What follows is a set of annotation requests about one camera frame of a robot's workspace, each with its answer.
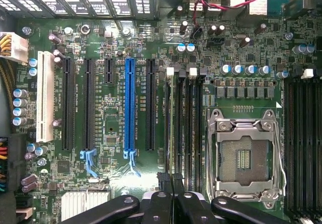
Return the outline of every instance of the heatsink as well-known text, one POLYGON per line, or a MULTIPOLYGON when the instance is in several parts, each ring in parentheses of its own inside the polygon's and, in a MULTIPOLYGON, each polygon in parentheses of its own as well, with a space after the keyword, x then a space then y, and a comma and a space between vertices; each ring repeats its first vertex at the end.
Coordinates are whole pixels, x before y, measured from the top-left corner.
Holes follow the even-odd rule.
POLYGON ((54 56, 38 51, 36 141, 54 139, 54 56))
POLYGON ((61 197, 61 221, 110 200, 110 192, 66 192, 61 197))

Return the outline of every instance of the black ram slot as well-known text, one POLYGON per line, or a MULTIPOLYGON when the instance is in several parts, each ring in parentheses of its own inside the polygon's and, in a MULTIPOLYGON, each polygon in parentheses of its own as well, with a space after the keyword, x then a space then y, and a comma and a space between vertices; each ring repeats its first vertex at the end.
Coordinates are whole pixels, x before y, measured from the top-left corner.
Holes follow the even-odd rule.
POLYGON ((176 109, 175 109, 175 173, 182 171, 182 126, 183 126, 183 87, 184 79, 178 78, 176 83, 176 109))
POLYGON ((146 60, 146 146, 145 150, 155 149, 156 120, 155 59, 146 60))
POLYGON ((92 150, 95 143, 95 61, 92 59, 84 59, 83 98, 83 150, 92 150))
POLYGON ((285 213, 317 219, 322 209, 322 87, 319 80, 285 81, 285 213))
POLYGON ((185 188, 192 191, 192 151, 193 151, 193 91, 194 85, 189 78, 186 79, 186 119, 185 119, 185 188))
POLYGON ((169 171, 169 133, 170 133, 170 85, 166 80, 165 84, 165 172, 169 171))
POLYGON ((104 61, 104 83, 115 85, 115 65, 112 58, 106 58, 104 61))
POLYGON ((63 61, 62 76, 62 150, 74 148, 74 124, 75 124, 75 62, 71 58, 63 61))
POLYGON ((196 146, 195 146, 195 191, 202 192, 202 85, 204 78, 196 81, 196 146))

